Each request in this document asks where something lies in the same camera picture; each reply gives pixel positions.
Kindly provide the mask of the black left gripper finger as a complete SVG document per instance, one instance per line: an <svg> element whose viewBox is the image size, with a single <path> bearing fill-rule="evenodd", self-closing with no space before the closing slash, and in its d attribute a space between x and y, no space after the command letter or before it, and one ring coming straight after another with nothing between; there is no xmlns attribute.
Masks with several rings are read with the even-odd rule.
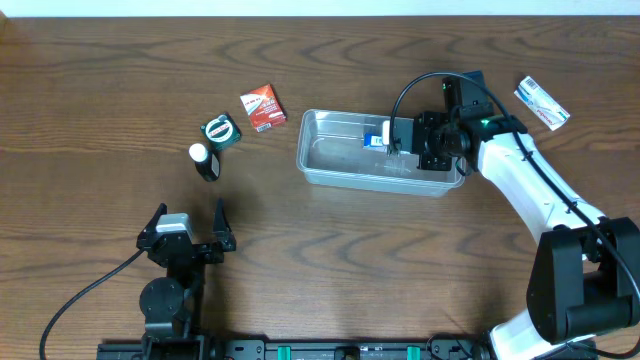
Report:
<svg viewBox="0 0 640 360"><path fill-rule="evenodd" d="M149 237L156 232L156 226L160 220L160 217L167 213L167 206L165 203L161 203L155 211L152 218L142 230L143 237Z"/></svg>
<svg viewBox="0 0 640 360"><path fill-rule="evenodd" d="M219 198L216 202L216 208L213 218L212 233L217 238L231 238L232 230L224 211L224 200Z"/></svg>

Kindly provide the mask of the blue fever patch box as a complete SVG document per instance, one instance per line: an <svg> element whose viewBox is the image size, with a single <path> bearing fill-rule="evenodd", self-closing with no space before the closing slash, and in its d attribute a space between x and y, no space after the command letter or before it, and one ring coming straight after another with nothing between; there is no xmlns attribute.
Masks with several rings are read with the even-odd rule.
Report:
<svg viewBox="0 0 640 360"><path fill-rule="evenodd" d="M386 152L388 139L384 135L366 133L363 138L363 148L365 150Z"/></svg>

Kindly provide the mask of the clear plastic container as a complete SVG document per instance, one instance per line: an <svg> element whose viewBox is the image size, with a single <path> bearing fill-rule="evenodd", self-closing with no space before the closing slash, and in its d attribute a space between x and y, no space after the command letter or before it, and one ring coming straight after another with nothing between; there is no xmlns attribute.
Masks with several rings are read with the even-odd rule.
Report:
<svg viewBox="0 0 640 360"><path fill-rule="evenodd" d="M364 135L382 135L386 120L382 115L306 111L298 139L298 169L316 185L419 196L440 197L464 183L455 169L419 170L416 155L365 150Z"/></svg>

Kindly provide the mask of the white sachet packet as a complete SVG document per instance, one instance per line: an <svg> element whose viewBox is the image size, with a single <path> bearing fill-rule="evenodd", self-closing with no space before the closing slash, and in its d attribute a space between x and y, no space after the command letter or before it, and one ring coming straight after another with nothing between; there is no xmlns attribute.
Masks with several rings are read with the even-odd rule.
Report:
<svg viewBox="0 0 640 360"><path fill-rule="evenodd" d="M518 84L514 95L551 131L563 126L570 118L570 114L540 87L531 76L526 76Z"/></svg>

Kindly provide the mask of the red small box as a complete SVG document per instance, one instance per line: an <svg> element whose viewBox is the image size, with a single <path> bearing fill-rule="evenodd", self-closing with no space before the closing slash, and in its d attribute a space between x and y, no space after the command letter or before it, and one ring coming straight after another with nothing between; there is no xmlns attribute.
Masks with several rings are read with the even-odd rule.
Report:
<svg viewBox="0 0 640 360"><path fill-rule="evenodd" d="M287 121L271 84L266 84L240 96L251 125L257 132L279 126Z"/></svg>

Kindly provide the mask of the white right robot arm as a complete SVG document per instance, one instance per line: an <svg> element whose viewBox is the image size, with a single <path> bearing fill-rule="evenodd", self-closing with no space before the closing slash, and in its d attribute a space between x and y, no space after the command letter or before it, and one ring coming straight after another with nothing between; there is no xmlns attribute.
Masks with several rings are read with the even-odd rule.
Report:
<svg viewBox="0 0 640 360"><path fill-rule="evenodd" d="M441 74L445 110L413 118L310 109L297 165L308 182L438 197L472 173L493 183L537 250L527 306L481 340L446 335L416 359L597 359L593 338L639 321L639 229L581 198L479 71Z"/></svg>

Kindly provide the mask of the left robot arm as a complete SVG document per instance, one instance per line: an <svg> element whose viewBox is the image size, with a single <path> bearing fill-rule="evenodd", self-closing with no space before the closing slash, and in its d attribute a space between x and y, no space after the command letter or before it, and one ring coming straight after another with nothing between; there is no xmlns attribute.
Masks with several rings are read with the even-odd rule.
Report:
<svg viewBox="0 0 640 360"><path fill-rule="evenodd" d="M193 243L189 215L170 214L164 203L139 233L136 247L166 270L166 275L150 281L139 297L145 317L146 353L194 344L200 356L206 354L208 340L200 329L205 267L222 263L225 253L236 250L222 200L215 206L212 234L205 243Z"/></svg>

